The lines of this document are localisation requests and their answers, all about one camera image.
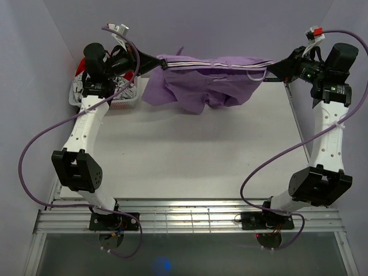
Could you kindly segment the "purple trousers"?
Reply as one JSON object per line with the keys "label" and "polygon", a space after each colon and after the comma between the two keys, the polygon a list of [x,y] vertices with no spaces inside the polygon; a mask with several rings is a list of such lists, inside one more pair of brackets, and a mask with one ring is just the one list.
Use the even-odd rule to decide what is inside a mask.
{"label": "purple trousers", "polygon": [[205,106],[229,108],[247,102],[268,75],[273,60],[249,56],[225,56],[196,59],[176,55],[159,55],[167,63],[150,73],[142,100],[152,106],[177,103],[193,114]]}

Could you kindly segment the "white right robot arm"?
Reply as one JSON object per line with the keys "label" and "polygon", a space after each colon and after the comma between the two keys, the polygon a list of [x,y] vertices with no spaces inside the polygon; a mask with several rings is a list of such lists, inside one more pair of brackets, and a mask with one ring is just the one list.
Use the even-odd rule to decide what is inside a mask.
{"label": "white right robot arm", "polygon": [[358,55],[358,48],[336,43],[326,60],[322,60],[319,47],[304,54],[305,47],[268,70],[285,83],[302,79],[312,84],[315,133],[332,128],[313,140],[308,166],[290,179],[288,190],[270,199],[270,208],[260,213],[260,223],[274,228],[280,214],[295,212],[308,205],[330,206],[352,185],[352,177],[344,172],[342,142],[345,118],[351,104],[352,90],[346,83],[349,70]]}

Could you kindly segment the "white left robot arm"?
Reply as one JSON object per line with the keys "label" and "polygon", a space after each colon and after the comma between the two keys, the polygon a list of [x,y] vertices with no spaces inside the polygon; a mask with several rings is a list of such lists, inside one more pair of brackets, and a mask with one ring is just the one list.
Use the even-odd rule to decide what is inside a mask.
{"label": "white left robot arm", "polygon": [[115,211],[116,200],[102,187],[102,168],[93,158],[98,130],[116,89],[114,79],[129,71],[141,75],[156,67],[167,68],[167,63],[130,45],[118,45],[108,53],[100,43],[91,43],[83,54],[86,69],[78,118],[62,150],[54,151],[51,159],[60,184],[81,195],[90,210],[103,215],[102,223],[114,230],[122,216]]}

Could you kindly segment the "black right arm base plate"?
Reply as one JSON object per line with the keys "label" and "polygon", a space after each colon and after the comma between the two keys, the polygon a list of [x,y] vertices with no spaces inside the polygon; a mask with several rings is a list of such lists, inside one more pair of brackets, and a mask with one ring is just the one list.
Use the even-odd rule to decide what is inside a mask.
{"label": "black right arm base plate", "polygon": [[294,222],[291,216],[281,216],[273,212],[242,212],[240,214],[242,230],[292,230]]}

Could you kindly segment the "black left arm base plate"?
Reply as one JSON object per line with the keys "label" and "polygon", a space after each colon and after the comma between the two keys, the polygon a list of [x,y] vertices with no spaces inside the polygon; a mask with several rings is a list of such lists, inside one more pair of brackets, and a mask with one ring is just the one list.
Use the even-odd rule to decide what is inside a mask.
{"label": "black left arm base plate", "polygon": [[90,231],[137,231],[139,226],[137,220],[140,218],[140,213],[129,213],[129,216],[121,216],[117,214],[98,214],[92,213],[90,217]]}

